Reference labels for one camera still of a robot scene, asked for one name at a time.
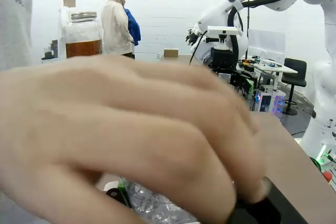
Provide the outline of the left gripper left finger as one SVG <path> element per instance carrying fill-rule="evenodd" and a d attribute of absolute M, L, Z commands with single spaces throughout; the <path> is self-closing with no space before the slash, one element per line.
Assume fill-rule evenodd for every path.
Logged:
<path fill-rule="evenodd" d="M 123 204 L 124 206 L 132 209 L 131 203 L 128 198 L 126 189 L 124 188 L 121 180 L 115 180 L 105 184 L 103 191 L 106 195 Z"/>

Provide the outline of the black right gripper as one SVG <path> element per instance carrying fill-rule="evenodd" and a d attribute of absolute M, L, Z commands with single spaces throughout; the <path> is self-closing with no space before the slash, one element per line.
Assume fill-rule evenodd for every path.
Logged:
<path fill-rule="evenodd" d="M 211 49 L 211 69 L 213 71 L 235 70 L 237 56 L 230 50 Z M 241 88 L 245 93 L 254 91 L 254 80 L 244 78 L 240 73 L 232 73 L 230 84 L 235 88 Z"/>

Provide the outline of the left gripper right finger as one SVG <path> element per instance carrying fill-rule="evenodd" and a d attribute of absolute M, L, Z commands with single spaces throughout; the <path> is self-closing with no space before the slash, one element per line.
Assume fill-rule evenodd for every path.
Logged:
<path fill-rule="evenodd" d="M 282 223 L 280 202 L 283 194 L 271 191 L 262 201 L 248 204 L 238 200 L 227 223 Z"/>

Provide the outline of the person's right hand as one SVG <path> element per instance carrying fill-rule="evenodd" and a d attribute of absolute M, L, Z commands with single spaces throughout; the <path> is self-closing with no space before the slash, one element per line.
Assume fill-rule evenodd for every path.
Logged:
<path fill-rule="evenodd" d="M 1 192 L 51 223 L 141 223 L 105 174 L 205 223 L 268 193 L 245 102 L 200 66 L 74 57 L 1 73 Z"/>

